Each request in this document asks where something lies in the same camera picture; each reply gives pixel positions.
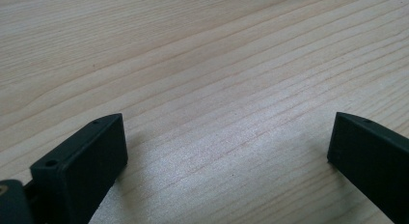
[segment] light wooden surface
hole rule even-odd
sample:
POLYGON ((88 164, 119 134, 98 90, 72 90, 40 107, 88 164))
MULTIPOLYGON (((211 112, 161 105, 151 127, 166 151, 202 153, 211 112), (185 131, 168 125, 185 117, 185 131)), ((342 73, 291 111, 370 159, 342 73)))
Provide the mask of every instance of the light wooden surface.
POLYGON ((122 112, 91 223, 390 223, 336 111, 409 136, 409 0, 0 0, 0 180, 122 112))

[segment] wooden tabletop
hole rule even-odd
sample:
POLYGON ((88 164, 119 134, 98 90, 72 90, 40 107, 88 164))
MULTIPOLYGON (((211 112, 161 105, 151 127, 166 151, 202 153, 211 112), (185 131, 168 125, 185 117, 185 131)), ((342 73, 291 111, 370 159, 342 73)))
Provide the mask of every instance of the wooden tabletop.
POLYGON ((409 136, 408 4, 0 0, 0 180, 123 113, 91 223, 391 223, 326 154, 337 111, 409 136))

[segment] wooden table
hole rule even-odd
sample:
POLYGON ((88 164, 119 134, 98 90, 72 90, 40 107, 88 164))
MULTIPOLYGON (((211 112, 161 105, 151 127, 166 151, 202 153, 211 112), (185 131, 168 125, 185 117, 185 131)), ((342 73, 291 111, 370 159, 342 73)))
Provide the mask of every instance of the wooden table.
POLYGON ((390 223, 326 154, 409 136, 409 0, 0 0, 0 180, 123 113, 91 223, 390 223))

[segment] black object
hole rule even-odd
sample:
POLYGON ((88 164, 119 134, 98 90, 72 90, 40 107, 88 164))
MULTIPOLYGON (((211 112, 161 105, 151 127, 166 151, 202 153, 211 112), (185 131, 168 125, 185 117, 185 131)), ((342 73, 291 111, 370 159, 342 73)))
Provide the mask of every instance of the black object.
POLYGON ((123 116, 94 120, 31 167, 0 182, 0 223, 88 223, 127 162, 123 116))
POLYGON ((409 223, 409 139, 337 113, 327 157, 394 223, 409 223))

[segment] black plastic part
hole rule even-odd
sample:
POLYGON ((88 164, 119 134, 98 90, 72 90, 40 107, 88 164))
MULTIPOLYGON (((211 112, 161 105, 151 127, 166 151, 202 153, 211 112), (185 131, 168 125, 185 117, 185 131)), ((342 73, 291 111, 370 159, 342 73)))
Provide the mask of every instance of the black plastic part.
POLYGON ((0 222, 35 223, 23 184, 17 180, 0 181, 0 222))
POLYGON ((0 182, 0 223, 88 223, 126 163, 123 116, 94 120, 34 163, 24 188, 0 182))
POLYGON ((394 223, 409 223, 409 139, 337 113, 327 157, 394 223))

